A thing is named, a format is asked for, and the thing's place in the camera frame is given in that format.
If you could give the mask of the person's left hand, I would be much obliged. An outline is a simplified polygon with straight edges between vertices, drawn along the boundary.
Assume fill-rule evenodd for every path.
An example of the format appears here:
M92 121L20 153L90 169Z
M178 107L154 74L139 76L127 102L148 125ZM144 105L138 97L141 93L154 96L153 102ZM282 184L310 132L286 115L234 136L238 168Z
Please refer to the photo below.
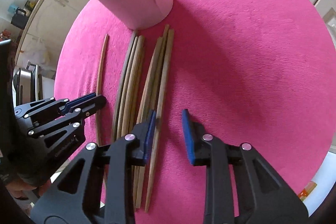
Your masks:
M38 195L41 197L51 186L51 180L48 180L44 185L38 187ZM26 184L21 179L13 180L11 183L5 185L8 192L17 199L27 198L25 192L33 191L36 187Z

